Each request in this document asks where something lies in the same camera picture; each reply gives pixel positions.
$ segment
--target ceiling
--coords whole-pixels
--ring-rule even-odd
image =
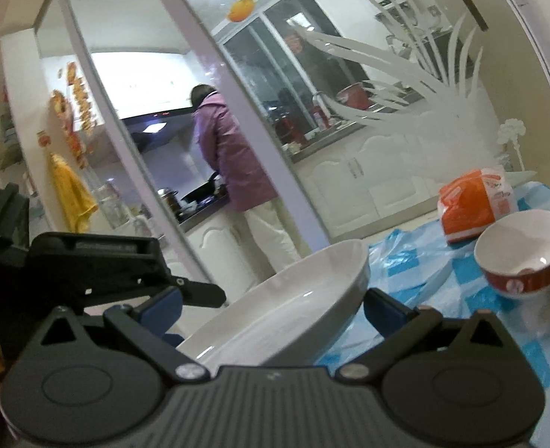
[[[90,52],[187,53],[190,46],[160,0],[70,0]],[[237,0],[188,0],[209,29]],[[71,55],[63,16],[52,0],[38,29],[43,57]]]

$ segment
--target pot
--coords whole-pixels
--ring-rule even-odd
[[[374,104],[368,98],[368,93],[364,90],[364,86],[361,82],[352,84],[351,86],[339,91],[337,93],[337,100],[341,104],[361,110],[367,110]]]
[[[181,211],[181,205],[179,204],[179,200],[177,200],[177,190],[171,190],[171,189],[159,189],[158,194],[161,196],[161,199],[165,201],[165,203],[169,206],[169,209],[171,209],[171,212],[177,216],[178,213]]]

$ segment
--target red and white bowl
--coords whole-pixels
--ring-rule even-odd
[[[474,258],[500,295],[524,299],[550,287],[550,212],[533,209],[507,215],[488,227]]]

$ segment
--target dark hair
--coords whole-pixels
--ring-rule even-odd
[[[192,102],[192,109],[195,111],[200,107],[202,101],[209,95],[212,94],[217,89],[208,84],[198,84],[194,86],[192,92],[190,93],[190,101]]]

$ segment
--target yellow towel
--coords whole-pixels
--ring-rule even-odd
[[[49,154],[49,169],[69,230],[77,233],[87,232],[88,220],[99,208],[98,205],[61,156],[56,153]]]

